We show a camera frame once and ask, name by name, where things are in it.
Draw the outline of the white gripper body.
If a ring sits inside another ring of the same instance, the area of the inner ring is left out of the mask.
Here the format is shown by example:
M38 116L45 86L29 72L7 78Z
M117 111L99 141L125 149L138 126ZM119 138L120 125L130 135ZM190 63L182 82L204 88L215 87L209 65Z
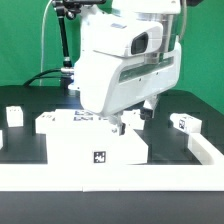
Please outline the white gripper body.
M155 52L124 58L93 49L97 32L109 24L140 22L162 24L162 44ZM94 114L109 117L175 86L181 61L175 25L174 15L163 14L126 18L97 13L83 18L82 50L74 66L81 105Z

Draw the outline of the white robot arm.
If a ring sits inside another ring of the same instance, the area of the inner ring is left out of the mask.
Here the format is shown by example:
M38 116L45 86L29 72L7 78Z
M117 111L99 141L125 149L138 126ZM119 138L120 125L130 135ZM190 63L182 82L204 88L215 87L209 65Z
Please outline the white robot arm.
M125 132L123 111L142 102L151 115L158 95L178 81L181 64L178 15L181 0L112 0L81 8L81 52L74 80L83 108Z

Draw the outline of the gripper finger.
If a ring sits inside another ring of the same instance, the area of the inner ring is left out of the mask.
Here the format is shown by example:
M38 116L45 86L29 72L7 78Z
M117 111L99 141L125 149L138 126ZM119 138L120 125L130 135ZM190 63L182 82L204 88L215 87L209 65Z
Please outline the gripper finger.
M126 124L122 122L120 114L113 115L111 123L113 124L113 131L116 132L119 136L125 134Z
M158 101L159 98L157 95L152 96L144 101L144 104L140 109L140 118L142 120L149 120L154 117Z

